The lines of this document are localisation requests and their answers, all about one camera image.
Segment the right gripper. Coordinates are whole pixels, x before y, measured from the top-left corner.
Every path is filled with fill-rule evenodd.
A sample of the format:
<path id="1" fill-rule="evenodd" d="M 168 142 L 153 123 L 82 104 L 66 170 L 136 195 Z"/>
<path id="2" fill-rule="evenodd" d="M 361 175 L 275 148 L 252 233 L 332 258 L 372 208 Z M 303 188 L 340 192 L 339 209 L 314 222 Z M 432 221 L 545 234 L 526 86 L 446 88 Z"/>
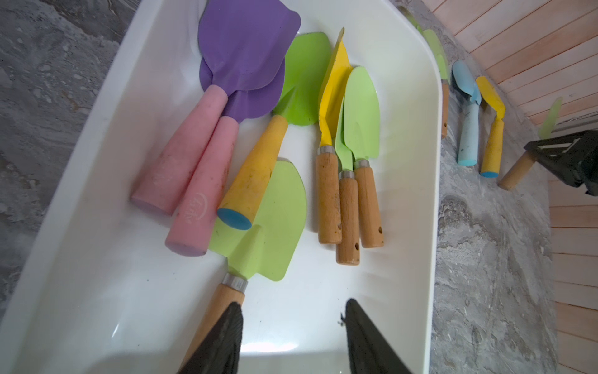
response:
<path id="1" fill-rule="evenodd" d="M 565 185 L 597 196 L 597 130 L 529 142 L 524 149 Z"/>

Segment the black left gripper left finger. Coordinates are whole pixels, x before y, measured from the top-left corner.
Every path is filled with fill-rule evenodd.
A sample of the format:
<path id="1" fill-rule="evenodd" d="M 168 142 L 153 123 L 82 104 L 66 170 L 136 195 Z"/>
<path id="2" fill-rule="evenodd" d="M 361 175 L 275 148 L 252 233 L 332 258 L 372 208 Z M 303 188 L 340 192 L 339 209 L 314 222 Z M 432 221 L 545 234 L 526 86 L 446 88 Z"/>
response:
<path id="1" fill-rule="evenodd" d="M 232 302 L 178 373 L 237 373 L 243 322 L 241 305 Z"/>

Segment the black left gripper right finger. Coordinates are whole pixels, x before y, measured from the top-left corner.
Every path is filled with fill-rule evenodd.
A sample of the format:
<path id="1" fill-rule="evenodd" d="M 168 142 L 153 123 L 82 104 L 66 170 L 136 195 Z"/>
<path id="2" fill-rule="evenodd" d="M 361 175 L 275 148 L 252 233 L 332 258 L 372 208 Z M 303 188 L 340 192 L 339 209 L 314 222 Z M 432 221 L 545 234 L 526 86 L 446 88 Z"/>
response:
<path id="1" fill-rule="evenodd" d="M 351 373 L 411 373 L 356 299 L 347 301 L 344 325 Z"/>

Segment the light blue shovel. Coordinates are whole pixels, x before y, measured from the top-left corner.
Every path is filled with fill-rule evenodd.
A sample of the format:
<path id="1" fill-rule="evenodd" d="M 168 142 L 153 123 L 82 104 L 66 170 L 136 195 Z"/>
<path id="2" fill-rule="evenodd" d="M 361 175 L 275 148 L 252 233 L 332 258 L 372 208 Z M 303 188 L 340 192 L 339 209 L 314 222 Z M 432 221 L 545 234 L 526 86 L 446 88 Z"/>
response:
<path id="1" fill-rule="evenodd" d="M 464 61 L 453 63 L 453 77 L 458 89 L 469 96 L 459 140 L 457 162 L 464 167 L 477 164 L 479 151 L 479 110 L 482 101 L 480 89 Z"/>

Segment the green spade wooden handle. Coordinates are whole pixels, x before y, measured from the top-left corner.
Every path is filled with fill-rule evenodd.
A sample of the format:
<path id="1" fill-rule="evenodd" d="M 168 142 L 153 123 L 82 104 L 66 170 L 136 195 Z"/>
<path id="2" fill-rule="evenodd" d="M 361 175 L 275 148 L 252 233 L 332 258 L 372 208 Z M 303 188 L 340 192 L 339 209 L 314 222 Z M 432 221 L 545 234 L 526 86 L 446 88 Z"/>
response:
<path id="1" fill-rule="evenodd" d="M 307 196 L 292 162 L 275 164 L 253 226 L 238 230 L 216 220 L 210 249 L 227 258 L 227 273 L 216 287 L 183 363 L 186 364 L 232 302 L 242 304 L 249 279 L 256 274 L 281 281 L 305 228 Z"/>

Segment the olive green pointed shovel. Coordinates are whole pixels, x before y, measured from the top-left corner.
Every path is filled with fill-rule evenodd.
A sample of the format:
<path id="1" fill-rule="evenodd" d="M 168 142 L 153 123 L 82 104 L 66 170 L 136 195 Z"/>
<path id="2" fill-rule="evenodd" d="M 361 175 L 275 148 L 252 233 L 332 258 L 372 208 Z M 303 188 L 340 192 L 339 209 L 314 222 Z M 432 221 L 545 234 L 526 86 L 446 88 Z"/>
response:
<path id="1" fill-rule="evenodd" d="M 437 67 L 439 68 L 439 74 L 442 83 L 442 139 L 445 139 L 448 132 L 450 101 L 448 59 L 442 46 L 442 42 L 440 41 L 436 32 L 434 32 L 432 29 L 426 29 L 423 31 L 423 36 L 426 42 L 428 42 L 432 54 L 434 55 Z"/>

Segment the narrow green trowel wooden handle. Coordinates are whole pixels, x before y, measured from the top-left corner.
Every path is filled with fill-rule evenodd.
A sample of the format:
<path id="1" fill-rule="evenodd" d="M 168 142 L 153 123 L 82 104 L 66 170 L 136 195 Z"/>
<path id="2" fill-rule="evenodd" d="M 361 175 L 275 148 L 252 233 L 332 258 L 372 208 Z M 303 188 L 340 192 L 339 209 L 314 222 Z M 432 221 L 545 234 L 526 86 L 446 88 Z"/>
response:
<path id="1" fill-rule="evenodd" d="M 360 263 L 360 234 L 358 217 L 358 182 L 354 173 L 354 159 L 344 142 L 344 101 L 339 111 L 335 150 L 341 164 L 339 194 L 342 223 L 342 240 L 336 247 L 336 262 L 357 266 Z"/>

